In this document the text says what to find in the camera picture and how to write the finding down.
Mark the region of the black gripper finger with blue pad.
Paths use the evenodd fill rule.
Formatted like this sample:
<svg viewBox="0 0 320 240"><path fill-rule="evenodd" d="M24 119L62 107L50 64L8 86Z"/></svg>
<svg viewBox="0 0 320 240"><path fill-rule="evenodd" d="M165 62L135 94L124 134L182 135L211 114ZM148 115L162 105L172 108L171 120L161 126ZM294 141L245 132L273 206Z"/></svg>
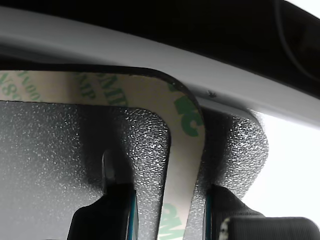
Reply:
<svg viewBox="0 0 320 240"><path fill-rule="evenodd" d="M249 208L229 189L211 185L205 196L204 207L204 238L217 240L221 225L229 217L262 217L263 214Z"/></svg>
<svg viewBox="0 0 320 240"><path fill-rule="evenodd" d="M103 195L72 217L68 240L137 240L137 193L129 162L110 149L102 155Z"/></svg>

